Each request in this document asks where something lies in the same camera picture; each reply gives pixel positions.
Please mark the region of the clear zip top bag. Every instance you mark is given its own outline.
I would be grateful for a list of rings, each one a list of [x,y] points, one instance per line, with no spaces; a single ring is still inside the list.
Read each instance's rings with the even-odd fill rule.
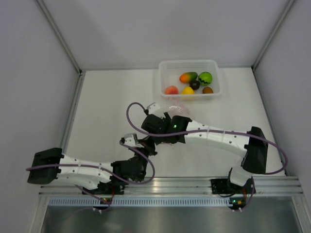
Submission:
[[[165,133],[180,133],[187,130],[188,123],[194,120],[192,112],[181,101],[170,98],[164,104],[164,111],[168,113],[171,118],[168,129]]]

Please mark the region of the orange peach fake fruit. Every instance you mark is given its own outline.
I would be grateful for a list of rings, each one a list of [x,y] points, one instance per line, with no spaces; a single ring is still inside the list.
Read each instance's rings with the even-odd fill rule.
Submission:
[[[176,86],[171,85],[168,86],[165,90],[164,90],[164,94],[165,95],[178,95],[179,94],[179,90]]]

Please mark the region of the yellow fake pepper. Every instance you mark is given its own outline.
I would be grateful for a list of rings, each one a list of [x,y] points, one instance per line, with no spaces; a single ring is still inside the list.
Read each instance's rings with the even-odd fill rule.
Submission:
[[[194,95],[194,94],[195,91],[190,86],[185,87],[181,92],[181,95]]]

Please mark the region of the orange green fake mango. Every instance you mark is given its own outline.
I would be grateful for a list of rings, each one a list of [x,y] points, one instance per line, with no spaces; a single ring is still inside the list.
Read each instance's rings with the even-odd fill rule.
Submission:
[[[186,72],[179,77],[179,80],[181,83],[189,83],[192,80],[196,80],[197,77],[198,74],[196,72]]]

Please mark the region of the dark purple fake plum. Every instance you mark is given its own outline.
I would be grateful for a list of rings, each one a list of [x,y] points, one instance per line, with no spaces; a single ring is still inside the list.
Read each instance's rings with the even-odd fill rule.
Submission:
[[[189,82],[189,87],[196,91],[200,88],[200,82],[198,80],[192,80]]]

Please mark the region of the brown fake kiwi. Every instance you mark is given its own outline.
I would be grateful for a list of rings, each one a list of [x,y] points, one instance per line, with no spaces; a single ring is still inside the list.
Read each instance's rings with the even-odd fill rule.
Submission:
[[[202,89],[202,93],[203,93],[203,94],[213,94],[214,91],[213,91],[212,88],[206,86],[206,87],[204,87],[204,88]]]

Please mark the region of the green fake apple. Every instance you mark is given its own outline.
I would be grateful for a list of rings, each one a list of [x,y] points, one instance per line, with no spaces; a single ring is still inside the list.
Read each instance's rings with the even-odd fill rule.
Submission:
[[[212,83],[213,76],[209,72],[202,72],[198,76],[198,81],[199,81],[200,85],[208,86],[208,85],[210,85]]]

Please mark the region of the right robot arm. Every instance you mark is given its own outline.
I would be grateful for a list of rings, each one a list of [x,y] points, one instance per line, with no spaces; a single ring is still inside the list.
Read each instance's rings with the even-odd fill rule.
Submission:
[[[154,142],[160,143],[198,143],[226,150],[240,157],[238,163],[229,171],[227,188],[237,193],[254,174],[265,174],[268,144],[262,130],[252,127],[246,136],[238,133],[216,133],[217,128],[203,125],[189,117],[173,116],[167,113],[164,117],[149,114],[141,128],[153,136]]]

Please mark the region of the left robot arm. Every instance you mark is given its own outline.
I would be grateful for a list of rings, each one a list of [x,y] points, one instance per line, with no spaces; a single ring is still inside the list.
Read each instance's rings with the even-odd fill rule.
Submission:
[[[72,158],[61,148],[37,152],[30,168],[27,182],[45,185],[55,180],[82,187],[91,194],[122,193],[129,184],[145,184],[146,169],[150,156],[157,155],[156,146],[149,136],[137,139],[128,134],[120,141],[121,146],[134,152],[128,160],[111,163],[95,163]]]

